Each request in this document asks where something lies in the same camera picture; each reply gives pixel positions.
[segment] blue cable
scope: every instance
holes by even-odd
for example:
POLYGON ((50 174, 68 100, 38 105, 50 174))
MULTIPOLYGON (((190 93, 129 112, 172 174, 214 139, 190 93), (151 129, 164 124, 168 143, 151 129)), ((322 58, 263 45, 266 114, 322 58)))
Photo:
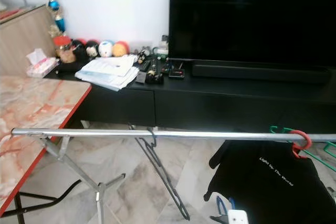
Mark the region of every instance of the blue cable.
POLYGON ((220 210, 220 205, 222 205, 223 210, 224 210, 224 214, 227 215, 227 210, 226 210, 226 207, 225 207, 224 202, 222 201, 222 199, 219 196, 217 196, 216 197, 216 201, 217 201, 218 213, 220 215, 222 214, 222 211, 220 210))
POLYGON ((231 203, 232 209, 233 209, 233 210, 236 209, 235 201, 234 201, 231 197, 229 198, 229 201, 230 201, 230 203, 231 203))

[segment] green hanger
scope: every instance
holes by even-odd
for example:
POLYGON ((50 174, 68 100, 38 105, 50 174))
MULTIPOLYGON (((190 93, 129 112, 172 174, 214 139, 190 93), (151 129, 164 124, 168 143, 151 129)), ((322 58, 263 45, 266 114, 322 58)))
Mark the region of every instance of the green hanger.
MULTIPOLYGON (((276 133, 276 130, 278 130, 278 126, 272 125, 269 128, 269 131, 271 133, 276 133)), ((291 128, 286 128, 283 127, 280 131, 280 133, 289 133, 290 131, 293 131, 294 129, 291 128)), ((336 144, 331 143, 331 142, 326 142, 326 146, 323 148, 323 150, 328 153, 329 155, 331 155, 332 157, 336 158, 336 155, 334 153, 332 153, 330 150, 328 150, 330 147, 336 147, 336 144)), ((321 162, 323 165, 325 165, 326 167, 332 169, 334 172, 336 172, 336 168, 328 163, 326 163, 325 161, 323 161, 322 159, 320 159, 318 156, 312 154, 311 152, 307 151, 307 150, 302 150, 303 152, 307 153, 309 156, 312 156, 313 158, 315 158, 317 161, 321 162)))

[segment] tissue box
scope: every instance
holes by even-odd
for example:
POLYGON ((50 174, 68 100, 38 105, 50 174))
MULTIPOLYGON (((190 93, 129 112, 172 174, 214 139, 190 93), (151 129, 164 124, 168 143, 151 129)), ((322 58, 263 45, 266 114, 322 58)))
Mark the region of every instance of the tissue box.
POLYGON ((37 77, 43 78, 47 74, 49 74, 55 66, 58 65, 58 61, 55 57, 52 58, 44 58, 43 60, 39 61, 37 64, 33 66, 29 66, 27 68, 27 75, 29 77, 37 77))

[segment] television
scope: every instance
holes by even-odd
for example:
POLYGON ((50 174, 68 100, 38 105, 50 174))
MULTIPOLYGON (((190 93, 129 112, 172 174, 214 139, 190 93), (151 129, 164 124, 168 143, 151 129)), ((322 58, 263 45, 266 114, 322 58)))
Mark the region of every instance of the television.
POLYGON ((170 0, 171 59, 335 66, 336 0, 170 0))

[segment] clothes drying rack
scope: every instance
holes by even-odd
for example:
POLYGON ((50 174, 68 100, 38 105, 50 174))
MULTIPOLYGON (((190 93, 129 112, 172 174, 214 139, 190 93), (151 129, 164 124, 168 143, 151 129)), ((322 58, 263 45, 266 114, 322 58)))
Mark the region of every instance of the clothes drying rack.
MULTIPOLYGON (((14 128, 12 130, 12 135, 28 135, 38 137, 44 148, 57 160, 63 162, 68 167, 70 167, 78 176, 81 177, 82 181, 85 182, 95 193, 96 202, 98 209, 98 221, 100 224, 104 224, 104 214, 103 214, 103 196, 104 192, 111 187, 115 182, 125 178, 125 174, 121 174, 117 178, 107 182, 107 183, 96 183, 91 179, 79 166, 76 165, 66 154, 67 146, 71 137, 134 137, 137 143, 140 145, 142 150, 145 152, 147 158, 150 160, 154 166, 156 172, 162 179, 167 190, 172 196, 175 204, 177 205, 182 216, 190 220, 190 216, 180 199, 179 194, 172 186, 171 180, 161 163, 159 157, 155 153, 154 148, 157 145, 157 137, 178 137, 178 138, 192 138, 192 139, 208 139, 208 138, 222 138, 224 140, 251 140, 251 141, 277 141, 277 142, 300 142, 304 138, 298 134, 283 134, 283 133, 232 133, 232 132, 192 132, 192 131, 152 131, 148 130, 134 130, 130 126, 130 130, 90 130, 90 129, 19 129, 14 128), (62 137, 62 143, 58 147, 51 137, 62 137), (153 138, 152 143, 148 143, 144 138, 153 138)), ((309 134, 309 137, 313 142, 335 142, 336 134, 309 134)), ((17 215, 19 224, 24 223, 23 213, 28 211, 33 211, 45 207, 55 205, 60 202, 65 196, 78 184, 80 180, 73 183, 68 190, 59 198, 48 197, 43 195, 33 195, 29 193, 19 192, 15 197, 16 209, 6 211, 2 217, 17 215), (23 208, 20 204, 19 196, 35 197, 53 200, 51 203, 41 204, 32 207, 23 208)))

